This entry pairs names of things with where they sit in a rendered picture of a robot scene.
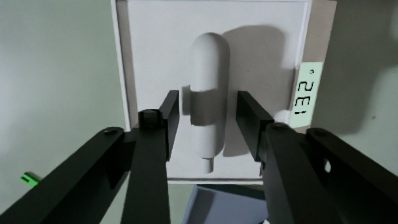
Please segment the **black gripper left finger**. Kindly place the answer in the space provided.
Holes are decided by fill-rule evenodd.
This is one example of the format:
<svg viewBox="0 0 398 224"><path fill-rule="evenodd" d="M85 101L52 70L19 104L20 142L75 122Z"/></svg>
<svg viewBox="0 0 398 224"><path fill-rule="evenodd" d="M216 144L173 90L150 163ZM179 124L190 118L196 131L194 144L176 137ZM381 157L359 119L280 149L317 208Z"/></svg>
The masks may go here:
<svg viewBox="0 0 398 224"><path fill-rule="evenodd" d="M112 126L96 133L6 209L0 224L100 224L129 172L120 224L171 224L166 162L180 121L179 90L159 109L139 111L138 121L128 132Z"/></svg>

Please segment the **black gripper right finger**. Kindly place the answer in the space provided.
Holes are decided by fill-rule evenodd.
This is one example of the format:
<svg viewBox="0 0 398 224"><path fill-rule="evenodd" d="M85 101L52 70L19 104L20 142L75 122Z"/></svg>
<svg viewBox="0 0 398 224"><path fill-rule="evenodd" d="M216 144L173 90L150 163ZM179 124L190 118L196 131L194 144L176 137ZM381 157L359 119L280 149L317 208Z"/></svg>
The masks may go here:
<svg viewBox="0 0 398 224"><path fill-rule="evenodd" d="M248 91L238 91L235 120L261 162L269 224L398 224L398 176L344 140L297 133Z"/></svg>

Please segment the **blue-grey open tray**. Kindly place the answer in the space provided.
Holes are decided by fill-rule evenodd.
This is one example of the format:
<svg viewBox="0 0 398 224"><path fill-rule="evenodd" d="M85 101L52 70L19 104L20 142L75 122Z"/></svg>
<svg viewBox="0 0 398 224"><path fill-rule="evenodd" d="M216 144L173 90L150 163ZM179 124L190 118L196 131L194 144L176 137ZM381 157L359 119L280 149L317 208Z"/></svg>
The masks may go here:
<svg viewBox="0 0 398 224"><path fill-rule="evenodd" d="M194 184L181 224L263 224L266 217L264 191L234 184Z"/></svg>

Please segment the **white gas cylinder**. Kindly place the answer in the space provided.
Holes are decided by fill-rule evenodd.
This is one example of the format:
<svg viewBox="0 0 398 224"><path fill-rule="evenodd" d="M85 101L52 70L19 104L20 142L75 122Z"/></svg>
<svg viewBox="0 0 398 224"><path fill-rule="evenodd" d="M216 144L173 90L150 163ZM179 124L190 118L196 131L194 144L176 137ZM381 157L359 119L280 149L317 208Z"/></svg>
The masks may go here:
<svg viewBox="0 0 398 224"><path fill-rule="evenodd" d="M224 37L208 32L190 50L191 147L200 156L200 171L213 172L214 157L225 144L230 47Z"/></svg>

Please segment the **white digital scale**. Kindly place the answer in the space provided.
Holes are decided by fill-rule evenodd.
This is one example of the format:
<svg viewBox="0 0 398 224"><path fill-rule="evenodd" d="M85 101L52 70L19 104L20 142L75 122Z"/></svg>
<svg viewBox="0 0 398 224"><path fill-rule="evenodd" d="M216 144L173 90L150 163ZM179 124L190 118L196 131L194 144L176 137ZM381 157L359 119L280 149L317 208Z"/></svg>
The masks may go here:
<svg viewBox="0 0 398 224"><path fill-rule="evenodd" d="M275 121L305 134L336 4L111 0L127 132L138 122L139 111L159 109L170 90L179 90L180 121L166 162L168 184L263 184L261 163L254 161L235 120L238 91L248 91ZM190 125L190 50L206 32L220 34L230 47L225 144L210 174L200 171Z"/></svg>

